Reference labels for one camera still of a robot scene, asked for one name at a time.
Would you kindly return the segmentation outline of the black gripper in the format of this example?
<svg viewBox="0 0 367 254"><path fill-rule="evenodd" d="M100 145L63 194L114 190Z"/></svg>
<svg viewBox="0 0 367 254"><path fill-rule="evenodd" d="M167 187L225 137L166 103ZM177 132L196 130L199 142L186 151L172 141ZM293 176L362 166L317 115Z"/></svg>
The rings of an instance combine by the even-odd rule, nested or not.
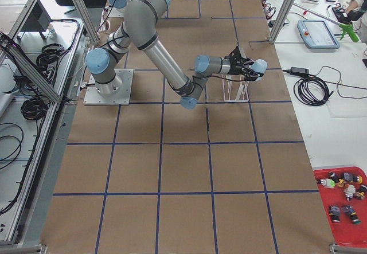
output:
<svg viewBox="0 0 367 254"><path fill-rule="evenodd" d="M235 47L224 58L229 60L229 75L243 75L245 81L255 81L258 78L258 72L252 69L255 61L251 58L246 58L243 55L244 51L239 46Z"/></svg>

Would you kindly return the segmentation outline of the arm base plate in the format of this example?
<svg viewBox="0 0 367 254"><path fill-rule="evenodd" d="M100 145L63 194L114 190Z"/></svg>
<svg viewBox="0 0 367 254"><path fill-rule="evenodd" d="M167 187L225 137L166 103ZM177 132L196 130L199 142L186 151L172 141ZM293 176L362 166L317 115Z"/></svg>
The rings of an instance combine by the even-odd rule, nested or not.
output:
<svg viewBox="0 0 367 254"><path fill-rule="evenodd" d="M103 9L101 17L102 17L102 19L105 19L107 17L109 17L109 18L123 18L125 9L126 9L125 7L119 9L119 8L112 7L111 5L106 5Z"/></svg>
<svg viewBox="0 0 367 254"><path fill-rule="evenodd" d="M129 105L133 81L133 69L115 69L115 79L109 84L95 82L93 75L89 79L84 96L84 105Z"/></svg>

